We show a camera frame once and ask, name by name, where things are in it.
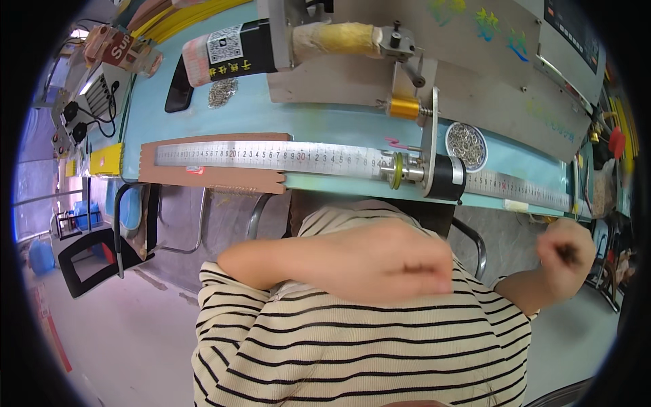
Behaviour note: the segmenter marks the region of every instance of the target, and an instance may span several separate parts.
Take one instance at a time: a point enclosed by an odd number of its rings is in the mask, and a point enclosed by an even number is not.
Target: brass cylinder
[[[420,111],[420,104],[420,101],[416,98],[391,98],[387,113],[390,117],[416,120]]]

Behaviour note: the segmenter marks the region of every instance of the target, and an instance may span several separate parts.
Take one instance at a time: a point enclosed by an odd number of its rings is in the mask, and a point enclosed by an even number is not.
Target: black and white striped shirt
[[[305,219],[299,235],[394,216],[436,235],[392,206],[370,202],[374,207],[323,208]],[[196,406],[523,402],[531,319],[471,277],[456,257],[452,294],[391,307],[357,305],[317,288],[273,301],[213,262],[199,276]]]

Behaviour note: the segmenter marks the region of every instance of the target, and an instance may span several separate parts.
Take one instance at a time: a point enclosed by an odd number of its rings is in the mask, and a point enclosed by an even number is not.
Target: smartphone
[[[186,65],[183,62],[183,55],[181,55],[178,59],[178,64],[176,64],[172,84],[167,93],[165,111],[172,113],[187,109],[190,106],[190,100],[192,99],[192,92],[194,90],[187,80]]]

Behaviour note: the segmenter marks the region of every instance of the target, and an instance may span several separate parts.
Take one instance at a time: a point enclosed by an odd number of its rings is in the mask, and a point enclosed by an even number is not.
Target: wooden board
[[[203,167],[203,172],[199,174],[187,171],[185,167],[156,167],[154,165],[154,153],[158,146],[239,140],[289,141],[290,136],[287,133],[232,133],[199,135],[145,143],[140,150],[138,181],[152,184],[209,187],[240,193],[284,193],[285,186],[281,182],[285,181],[285,176],[272,169]]]

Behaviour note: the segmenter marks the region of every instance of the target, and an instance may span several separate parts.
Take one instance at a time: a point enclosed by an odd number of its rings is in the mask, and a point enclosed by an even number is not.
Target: black knob
[[[392,48],[397,48],[400,46],[400,40],[402,40],[402,35],[398,31],[393,31],[391,33],[391,39],[389,40],[389,46]]]

